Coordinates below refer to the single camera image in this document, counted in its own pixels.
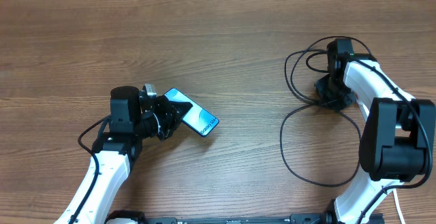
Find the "blue Galaxy smartphone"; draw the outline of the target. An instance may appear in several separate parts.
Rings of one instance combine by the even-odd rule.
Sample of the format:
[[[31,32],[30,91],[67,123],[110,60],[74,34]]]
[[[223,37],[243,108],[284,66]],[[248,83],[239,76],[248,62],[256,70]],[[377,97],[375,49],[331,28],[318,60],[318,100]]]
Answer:
[[[188,102],[192,105],[189,111],[183,116],[182,121],[200,136],[206,137],[219,124],[217,117],[199,106],[194,100],[190,99],[178,89],[172,88],[164,95],[170,101]]]

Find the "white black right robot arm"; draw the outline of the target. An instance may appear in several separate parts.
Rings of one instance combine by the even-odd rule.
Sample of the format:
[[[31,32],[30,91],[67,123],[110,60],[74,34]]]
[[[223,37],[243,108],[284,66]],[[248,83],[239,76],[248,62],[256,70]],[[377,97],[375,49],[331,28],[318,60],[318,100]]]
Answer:
[[[365,120],[358,171],[321,223],[376,223],[372,213],[386,196],[423,185],[433,166],[435,104],[403,91],[352,42],[335,37],[327,45],[328,69],[315,84],[322,105],[342,110],[356,102]]]

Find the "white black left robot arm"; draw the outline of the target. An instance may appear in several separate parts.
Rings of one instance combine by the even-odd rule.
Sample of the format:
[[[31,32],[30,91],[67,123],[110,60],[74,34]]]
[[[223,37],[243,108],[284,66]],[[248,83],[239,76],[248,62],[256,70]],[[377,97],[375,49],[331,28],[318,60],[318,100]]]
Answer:
[[[104,223],[140,156],[142,141],[171,137],[192,108],[189,101],[170,101],[134,86],[112,89],[110,114],[95,123],[99,131],[87,149],[88,171],[58,223]]]

